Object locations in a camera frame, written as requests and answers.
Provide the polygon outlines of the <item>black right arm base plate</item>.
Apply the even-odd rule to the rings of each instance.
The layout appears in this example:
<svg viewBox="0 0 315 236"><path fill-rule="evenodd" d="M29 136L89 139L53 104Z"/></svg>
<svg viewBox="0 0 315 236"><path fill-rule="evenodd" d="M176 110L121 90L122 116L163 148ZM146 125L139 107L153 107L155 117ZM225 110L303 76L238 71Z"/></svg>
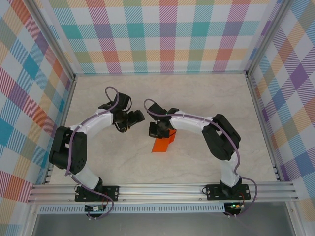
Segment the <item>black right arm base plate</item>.
<svg viewBox="0 0 315 236"><path fill-rule="evenodd" d="M208 201L214 200L250 200L251 193L247 184L240 184L232 188L221 184L206 185Z"/></svg>

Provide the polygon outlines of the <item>grey metal panel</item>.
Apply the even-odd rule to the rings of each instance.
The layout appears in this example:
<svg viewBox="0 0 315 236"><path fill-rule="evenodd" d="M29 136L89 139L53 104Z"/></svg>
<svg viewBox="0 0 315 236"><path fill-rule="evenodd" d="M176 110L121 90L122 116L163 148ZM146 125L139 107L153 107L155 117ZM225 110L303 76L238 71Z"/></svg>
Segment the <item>grey metal panel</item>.
<svg viewBox="0 0 315 236"><path fill-rule="evenodd" d="M220 214L112 214L100 220L85 215L41 214L32 236L295 236L288 221Z"/></svg>

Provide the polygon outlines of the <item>tall aluminium frame post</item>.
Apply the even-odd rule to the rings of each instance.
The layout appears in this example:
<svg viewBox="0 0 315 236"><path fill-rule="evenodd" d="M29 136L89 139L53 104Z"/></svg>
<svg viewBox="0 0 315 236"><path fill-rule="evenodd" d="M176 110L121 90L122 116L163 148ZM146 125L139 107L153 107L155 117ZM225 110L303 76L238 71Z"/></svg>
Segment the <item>tall aluminium frame post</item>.
<svg viewBox="0 0 315 236"><path fill-rule="evenodd" d="M277 30L279 29L282 21L284 20L287 12L290 10L294 0L282 0L281 4L275 13L275 17L271 21L266 33L259 45L253 59L251 60L248 69L245 70L246 77L249 79L255 69L258 67L263 55L265 54L269 44L273 40Z"/></svg>
<svg viewBox="0 0 315 236"><path fill-rule="evenodd" d="M66 74L71 78L72 81L75 81L75 73L72 70L68 60L66 59L61 47L59 46L55 36L53 35L48 23L43 17L41 11L39 10L35 0L22 0L34 20L38 24L42 34L47 40L48 44L51 46L53 52L55 53L57 59L59 60L61 66L65 70Z"/></svg>

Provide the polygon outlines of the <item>orange paper sheet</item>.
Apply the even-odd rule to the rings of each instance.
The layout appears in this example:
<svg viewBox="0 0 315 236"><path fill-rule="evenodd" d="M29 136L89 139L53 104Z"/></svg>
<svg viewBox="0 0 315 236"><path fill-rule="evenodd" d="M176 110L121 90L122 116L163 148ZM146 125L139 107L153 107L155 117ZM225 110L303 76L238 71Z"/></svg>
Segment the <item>orange paper sheet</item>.
<svg viewBox="0 0 315 236"><path fill-rule="evenodd" d="M156 138L153 148L152 148L152 153L154 152L167 152L168 146L174 142L175 136L176 136L176 129L170 129L170 135L169 137L163 137L163 138Z"/></svg>

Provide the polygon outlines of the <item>aluminium back rail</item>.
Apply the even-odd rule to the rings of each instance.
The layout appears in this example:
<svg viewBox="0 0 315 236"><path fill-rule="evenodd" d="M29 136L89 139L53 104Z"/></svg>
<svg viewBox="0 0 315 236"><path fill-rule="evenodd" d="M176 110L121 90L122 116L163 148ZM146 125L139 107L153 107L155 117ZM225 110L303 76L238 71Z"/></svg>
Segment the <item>aluminium back rail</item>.
<svg viewBox="0 0 315 236"><path fill-rule="evenodd" d="M187 75L187 74L245 74L246 71L230 70L230 71L192 71L192 72L135 72L135 73L76 73L76 77L90 76L133 76L133 75Z"/></svg>

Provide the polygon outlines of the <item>aluminium side rail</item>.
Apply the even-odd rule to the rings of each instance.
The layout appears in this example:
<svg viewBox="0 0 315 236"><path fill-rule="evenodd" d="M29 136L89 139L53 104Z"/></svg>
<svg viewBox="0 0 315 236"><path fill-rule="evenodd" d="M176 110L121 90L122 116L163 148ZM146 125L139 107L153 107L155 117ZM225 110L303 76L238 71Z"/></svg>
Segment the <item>aluminium side rail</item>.
<svg viewBox="0 0 315 236"><path fill-rule="evenodd" d="M245 78L246 78L248 89L249 89L249 92L250 92L250 95L252 98L254 109L255 109L255 112L256 112L256 115L258 118L258 122L259 122L259 125L261 128L261 132L262 132L262 135L263 135L263 138L264 138L267 150L268 150L268 154L269 154L269 157L271 159L273 169L275 171L276 179L277 179L277 181L283 181L284 180L283 175L282 175L281 171L279 170L279 164L278 164L277 159L276 159L275 151L273 149L272 142L271 142L270 137L268 135L268 130L267 130L267 126L265 124L264 116L263 116L262 111L260 110L258 98L255 94L250 76L247 73L245 73Z"/></svg>
<svg viewBox="0 0 315 236"><path fill-rule="evenodd" d="M70 108L70 105L72 102L72 98L74 95L76 84L77 84L77 77L74 76L74 78L72 79L72 81L70 83L69 93L68 93L68 96L67 96L64 108L63 108L60 125L65 125L65 123L66 123L66 119L68 116L68 112L69 112L69 108ZM42 179L42 183L41 183L42 185L49 183L52 170L53 170L53 164L48 162L46 172L45 172L44 177Z"/></svg>

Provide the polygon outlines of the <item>aluminium front mounting rail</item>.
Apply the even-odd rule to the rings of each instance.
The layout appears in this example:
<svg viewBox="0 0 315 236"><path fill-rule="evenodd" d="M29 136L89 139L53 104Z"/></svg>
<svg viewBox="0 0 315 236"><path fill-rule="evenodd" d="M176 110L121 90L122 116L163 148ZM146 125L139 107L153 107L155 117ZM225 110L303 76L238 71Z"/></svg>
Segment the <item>aluminium front mounting rail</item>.
<svg viewBox="0 0 315 236"><path fill-rule="evenodd" d="M298 194L291 182L259 182L257 187L247 183L251 199L255 202L294 202ZM197 203L207 202L204 183L171 184L118 184L118 203ZM75 203L74 184L34 185L28 199L29 204Z"/></svg>

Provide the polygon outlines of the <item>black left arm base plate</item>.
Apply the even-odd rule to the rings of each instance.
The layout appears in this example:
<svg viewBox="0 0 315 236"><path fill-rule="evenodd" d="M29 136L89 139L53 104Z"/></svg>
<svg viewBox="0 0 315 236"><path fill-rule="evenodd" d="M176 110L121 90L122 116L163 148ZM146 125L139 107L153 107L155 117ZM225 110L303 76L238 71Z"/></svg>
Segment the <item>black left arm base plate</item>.
<svg viewBox="0 0 315 236"><path fill-rule="evenodd" d="M119 188L119 186L115 185L103 185L102 187L97 187L95 191L109 196L114 202L116 202L119 196ZM83 187L77 186L75 189L74 200L76 202L101 202L104 199L105 198L102 195L92 193L91 191Z"/></svg>

